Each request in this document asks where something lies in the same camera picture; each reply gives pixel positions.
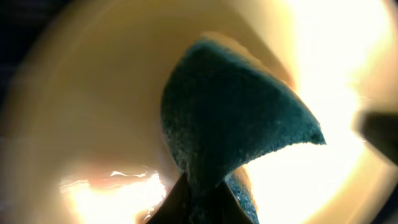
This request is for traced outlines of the green yellow sponge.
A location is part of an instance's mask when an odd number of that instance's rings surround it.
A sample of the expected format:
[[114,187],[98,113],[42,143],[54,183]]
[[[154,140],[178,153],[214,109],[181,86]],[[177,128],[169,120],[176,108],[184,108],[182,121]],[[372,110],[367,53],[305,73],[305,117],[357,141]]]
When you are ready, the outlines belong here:
[[215,189],[226,182],[253,223],[234,171],[287,146],[326,143],[320,123],[283,81],[239,42],[205,32],[174,67],[160,118],[170,153],[192,192],[189,223],[214,223]]

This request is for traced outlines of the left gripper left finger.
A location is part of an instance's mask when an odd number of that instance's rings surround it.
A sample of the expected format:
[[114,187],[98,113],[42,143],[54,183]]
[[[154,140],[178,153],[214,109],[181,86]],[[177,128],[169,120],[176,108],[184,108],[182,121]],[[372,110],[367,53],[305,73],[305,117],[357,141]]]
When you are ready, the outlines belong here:
[[192,206],[191,199],[188,175],[183,173],[146,224],[187,224]]

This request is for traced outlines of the yellow plate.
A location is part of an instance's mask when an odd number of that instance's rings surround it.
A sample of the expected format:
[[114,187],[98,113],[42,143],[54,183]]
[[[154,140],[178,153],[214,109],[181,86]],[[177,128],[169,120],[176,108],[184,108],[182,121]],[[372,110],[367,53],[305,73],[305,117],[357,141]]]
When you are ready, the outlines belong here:
[[397,111],[393,1],[80,1],[18,69],[3,128],[4,223],[139,223],[178,170],[160,130],[170,72],[202,36],[293,89],[326,145],[246,164],[261,223],[370,223],[397,167],[359,135]]

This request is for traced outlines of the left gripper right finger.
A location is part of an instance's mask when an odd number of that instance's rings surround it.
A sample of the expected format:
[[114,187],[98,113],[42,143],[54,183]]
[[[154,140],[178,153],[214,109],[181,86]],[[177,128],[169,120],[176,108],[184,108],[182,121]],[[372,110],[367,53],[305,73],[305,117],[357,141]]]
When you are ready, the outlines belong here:
[[214,223],[218,224],[253,224],[245,214],[236,197],[226,182],[222,182],[214,191]]

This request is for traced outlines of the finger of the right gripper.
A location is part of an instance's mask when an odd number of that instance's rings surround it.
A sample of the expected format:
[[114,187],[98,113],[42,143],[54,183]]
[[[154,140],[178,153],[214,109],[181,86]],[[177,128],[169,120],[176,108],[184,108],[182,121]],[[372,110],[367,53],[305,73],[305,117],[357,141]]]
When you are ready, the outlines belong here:
[[355,130],[376,151],[397,165],[397,112],[361,111]]

